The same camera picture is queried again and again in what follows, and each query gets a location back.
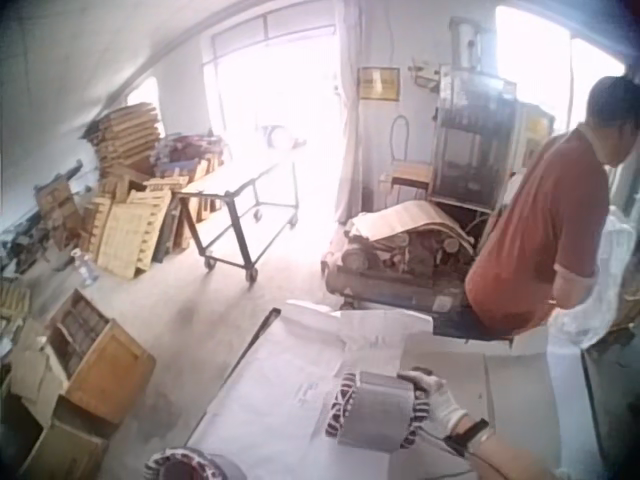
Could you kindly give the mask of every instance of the picture frame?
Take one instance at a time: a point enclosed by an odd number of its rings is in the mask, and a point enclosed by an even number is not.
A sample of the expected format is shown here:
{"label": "picture frame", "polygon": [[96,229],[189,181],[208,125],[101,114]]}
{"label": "picture frame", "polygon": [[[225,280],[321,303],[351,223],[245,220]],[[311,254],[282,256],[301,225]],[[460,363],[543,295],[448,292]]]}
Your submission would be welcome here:
{"label": "picture frame", "polygon": [[361,100],[399,102],[400,69],[361,67],[358,70],[358,92]]}

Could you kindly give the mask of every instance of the gloved hand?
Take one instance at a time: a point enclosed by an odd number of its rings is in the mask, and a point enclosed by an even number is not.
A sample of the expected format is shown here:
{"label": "gloved hand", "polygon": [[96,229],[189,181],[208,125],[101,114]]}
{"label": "gloved hand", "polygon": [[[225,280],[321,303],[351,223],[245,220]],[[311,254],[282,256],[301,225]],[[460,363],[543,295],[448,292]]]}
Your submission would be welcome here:
{"label": "gloved hand", "polygon": [[447,435],[451,433],[460,419],[467,415],[467,411],[456,403],[447,387],[447,382],[443,379],[432,374],[422,373],[418,369],[398,372],[398,378],[411,382],[416,389],[426,392],[430,403],[430,418],[443,428]]}

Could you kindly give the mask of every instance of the metal cart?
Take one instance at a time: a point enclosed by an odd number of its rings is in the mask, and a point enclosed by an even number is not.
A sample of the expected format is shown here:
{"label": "metal cart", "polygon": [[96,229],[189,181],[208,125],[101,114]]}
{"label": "metal cart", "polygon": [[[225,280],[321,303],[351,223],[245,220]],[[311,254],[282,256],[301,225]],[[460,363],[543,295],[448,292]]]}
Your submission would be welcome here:
{"label": "metal cart", "polygon": [[[265,175],[273,172],[275,169],[286,168],[287,166],[291,168],[293,178],[293,204],[261,201],[258,196],[256,182]],[[236,207],[236,199],[249,187],[253,190],[255,202],[245,212],[239,214]],[[275,239],[280,235],[280,233],[282,233],[287,225],[294,227],[298,223],[298,182],[296,177],[296,165],[292,158],[268,160],[261,163],[251,164],[238,163],[237,161],[229,163],[187,186],[181,192],[176,192],[176,195],[180,201],[180,208],[189,228],[189,232],[196,244],[198,253],[204,258],[205,268],[211,271],[215,268],[217,262],[242,268],[246,272],[245,278],[249,283],[254,283],[258,279],[258,269],[256,268],[256,264],[273,244]],[[229,211],[231,224],[206,245],[200,238],[200,234],[196,228],[195,219],[189,209],[189,200],[192,198],[220,200],[224,202],[227,206],[227,210]],[[244,235],[240,219],[253,210],[253,217],[255,221],[260,221],[262,218],[262,212],[259,207],[261,205],[289,208],[291,209],[291,215],[287,217],[286,222],[277,230],[276,234],[269,240],[262,251],[255,258],[252,258],[249,253],[247,239]],[[230,229],[233,229],[238,242],[240,254],[242,255],[242,264],[224,258],[219,258],[209,253],[209,249]]]}

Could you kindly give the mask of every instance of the table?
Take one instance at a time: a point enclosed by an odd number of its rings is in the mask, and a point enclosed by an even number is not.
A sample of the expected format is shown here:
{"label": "table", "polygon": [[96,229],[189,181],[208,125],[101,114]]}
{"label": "table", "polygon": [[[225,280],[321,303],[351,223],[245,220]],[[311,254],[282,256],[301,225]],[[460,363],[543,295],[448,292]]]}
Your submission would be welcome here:
{"label": "table", "polygon": [[[256,182],[273,172],[275,169],[284,168],[286,166],[291,168],[292,173],[294,192],[293,204],[261,201],[258,196]],[[239,214],[236,206],[236,199],[249,187],[253,190],[254,204],[245,212]],[[182,191],[176,192],[176,196],[179,199],[180,208],[185,217],[189,232],[191,233],[193,241],[196,244],[196,248],[198,249],[198,254],[204,258],[205,268],[211,271],[215,268],[217,262],[242,268],[246,272],[245,278],[249,283],[254,283],[258,279],[258,269],[256,268],[256,264],[273,244],[275,239],[280,235],[280,233],[282,233],[287,225],[291,225],[293,227],[298,223],[298,181],[295,161],[290,158],[268,159],[264,162],[246,163],[235,161],[233,163],[228,163],[214,172],[205,175],[200,180],[188,185]],[[200,238],[200,234],[196,228],[195,219],[189,209],[189,200],[191,198],[220,200],[224,202],[227,206],[227,210],[229,211],[231,224],[207,244],[204,244]],[[291,214],[287,217],[286,222],[277,230],[276,234],[270,239],[262,251],[258,253],[255,258],[252,258],[240,219],[253,210],[253,218],[256,222],[259,222],[262,218],[262,213],[259,207],[262,205],[287,208],[291,210]],[[240,248],[242,263],[236,263],[228,259],[219,258],[209,253],[209,249],[231,229],[235,234],[238,247]]]}
{"label": "table", "polygon": [[[433,447],[423,445],[418,451],[403,451],[389,457],[338,447],[323,434],[322,419],[326,417],[322,409],[327,393],[331,397],[335,392],[335,380],[341,372],[357,368],[395,374],[401,366],[402,345],[407,338],[416,340],[434,360],[442,352],[445,355],[475,352],[472,355],[491,358],[488,378],[493,408],[487,418],[494,417],[501,435],[538,455],[548,453],[546,440],[553,440],[558,448],[551,451],[551,458],[547,457],[549,465],[560,464],[577,478],[597,478],[602,472],[579,350],[549,345],[545,354],[540,350],[541,345],[546,345],[545,330],[522,335],[513,346],[505,342],[489,345],[434,337],[429,333],[428,317],[399,310],[340,312],[337,318],[335,314],[288,304],[277,313],[280,315],[275,321],[273,316],[265,318],[259,333],[243,352],[243,360],[234,366],[235,373],[227,377],[188,440],[190,447],[233,459],[252,479],[414,479],[424,478],[424,473],[433,477],[468,469],[460,459]],[[505,372],[505,360],[514,361],[518,372]],[[547,362],[546,383],[553,390],[558,423],[541,418],[546,416],[546,410],[536,406],[537,397],[541,396],[536,392],[542,388],[540,382],[535,382],[539,377],[536,371],[542,373],[538,367]],[[441,362],[437,368],[446,371],[446,365],[448,362]],[[535,377],[528,380],[536,384],[536,389],[525,388],[522,373],[527,371],[529,377]],[[466,375],[463,369],[457,373]],[[474,410],[472,398],[464,389],[458,389],[469,383],[454,378],[454,372],[446,375],[456,398],[460,397],[459,401]],[[496,382],[502,385],[494,388]],[[482,387],[481,381],[475,383],[478,385],[474,388]],[[521,397],[527,395],[532,397],[528,402],[529,414],[523,416],[519,413]],[[515,404],[518,408],[514,414],[511,407]],[[505,423],[505,415],[511,421]],[[548,432],[552,434],[549,436],[538,423],[547,424],[555,433]],[[460,478],[477,477],[470,473]]]}

